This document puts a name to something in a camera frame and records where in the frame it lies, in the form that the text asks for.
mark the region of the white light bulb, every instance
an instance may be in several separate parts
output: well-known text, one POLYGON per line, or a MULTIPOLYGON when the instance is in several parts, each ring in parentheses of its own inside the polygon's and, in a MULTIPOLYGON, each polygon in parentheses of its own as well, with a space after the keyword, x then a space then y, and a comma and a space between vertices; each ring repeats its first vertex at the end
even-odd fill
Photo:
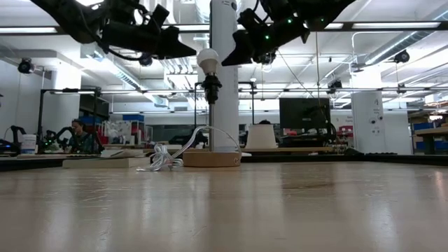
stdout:
POLYGON ((203 49, 197 55, 197 64, 202 68, 204 74, 216 74, 216 67, 218 66, 219 56, 213 49, 203 49))

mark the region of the table surface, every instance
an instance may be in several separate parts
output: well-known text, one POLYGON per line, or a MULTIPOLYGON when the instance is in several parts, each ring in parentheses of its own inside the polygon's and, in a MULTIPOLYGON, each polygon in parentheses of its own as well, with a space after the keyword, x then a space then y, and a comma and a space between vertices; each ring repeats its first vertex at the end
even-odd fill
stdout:
POLYGON ((35 169, 0 176, 0 251, 448 251, 448 169, 35 169))
MULTIPOLYGON (((180 149, 168 149, 170 153, 175 153, 180 149)), ((300 147, 300 148, 242 148, 241 151, 245 153, 272 153, 272 152, 285 152, 285 153, 293 153, 293 152, 316 152, 316 151, 333 151, 333 147, 300 147)), ((190 148, 186 151, 209 151, 208 148, 205 149, 194 149, 190 148)), ((145 149, 146 153, 154 153, 153 149, 145 149)))

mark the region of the ceiling duct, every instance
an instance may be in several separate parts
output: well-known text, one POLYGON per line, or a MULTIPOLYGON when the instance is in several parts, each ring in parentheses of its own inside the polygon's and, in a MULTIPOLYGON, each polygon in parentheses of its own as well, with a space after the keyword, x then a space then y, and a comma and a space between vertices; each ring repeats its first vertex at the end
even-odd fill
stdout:
MULTIPOLYGON (((423 20, 434 20, 434 21, 447 21, 448 20, 448 3, 444 6, 438 8, 435 12, 423 18, 423 20)), ((354 64, 353 67, 362 69, 364 67, 376 65, 389 59, 407 49, 408 47, 414 45, 415 43, 425 39, 430 36, 434 31, 414 31, 414 32, 403 32, 401 35, 395 37, 378 50, 370 53, 364 58, 358 58, 359 63, 354 64)), ((337 70, 333 69, 335 76, 341 76, 345 73, 349 66, 339 65, 336 67, 337 70)))

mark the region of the monitor screen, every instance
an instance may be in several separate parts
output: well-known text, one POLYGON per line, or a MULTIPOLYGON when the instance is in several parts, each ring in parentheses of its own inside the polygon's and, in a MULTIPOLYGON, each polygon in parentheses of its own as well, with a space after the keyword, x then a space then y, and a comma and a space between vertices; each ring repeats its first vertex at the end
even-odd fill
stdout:
POLYGON ((330 100, 324 98, 280 98, 282 129, 325 129, 330 121, 330 100))

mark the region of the black equipment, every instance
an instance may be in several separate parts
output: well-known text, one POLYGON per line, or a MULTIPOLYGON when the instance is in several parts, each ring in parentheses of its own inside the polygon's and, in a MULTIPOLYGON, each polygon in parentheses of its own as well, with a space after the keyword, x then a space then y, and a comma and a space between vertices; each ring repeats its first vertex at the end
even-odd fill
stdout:
POLYGON ((400 53, 398 53, 397 55, 395 55, 395 57, 393 58, 393 61, 398 64, 398 63, 406 63, 411 59, 411 56, 409 55, 409 53, 404 50, 400 53))
POLYGON ((246 30, 233 34, 236 46, 224 59, 223 66, 250 64, 252 61, 270 64, 280 46, 301 37, 306 43, 310 30, 324 30, 355 0, 257 0, 254 9, 239 14, 238 23, 246 30), (256 15, 258 4, 267 16, 256 15), (266 24, 267 18, 274 22, 266 24))
POLYGON ((330 120, 330 100, 317 98, 281 98, 280 127, 283 129, 304 130, 297 136, 285 136, 279 146, 290 147, 324 147, 336 140, 336 129, 330 120))
MULTIPOLYGON (((68 139, 60 139, 63 133, 70 132, 70 135, 73 139, 73 146, 71 147, 70 152, 71 153, 82 153, 80 146, 82 146, 83 142, 87 140, 91 134, 87 133, 80 141, 78 140, 78 137, 76 136, 74 130, 72 127, 63 127, 57 134, 54 132, 47 130, 47 135, 44 137, 44 140, 39 143, 39 149, 38 153, 42 154, 45 153, 46 149, 51 146, 54 143, 59 144, 59 146, 62 147, 63 150, 65 150, 68 147, 68 139)), ((93 141, 97 142, 98 148, 97 150, 90 151, 89 153, 85 154, 95 154, 95 153, 101 153, 104 150, 104 147, 101 145, 101 142, 99 140, 99 137, 97 136, 93 141)))
POLYGON ((179 42, 179 28, 162 29, 169 11, 157 5, 150 15, 139 0, 105 0, 84 6, 76 0, 31 0, 50 14, 61 28, 79 43, 97 42, 105 53, 125 60, 143 61, 148 58, 170 59, 196 55, 196 51, 179 42), (137 10, 143 23, 137 25, 137 10), (118 46, 141 53, 127 57, 110 49, 118 46))
POLYGON ((20 132, 22 135, 26 134, 25 130, 22 127, 11 126, 11 131, 13 132, 13 142, 9 142, 5 139, 0 139, 0 154, 6 154, 10 156, 17 156, 21 152, 19 135, 20 132))
POLYGON ((330 100, 317 98, 280 98, 282 129, 326 129, 330 123, 330 100))
POLYGON ((36 65, 32 64, 31 59, 22 59, 17 70, 21 74, 32 74, 36 70, 36 65))

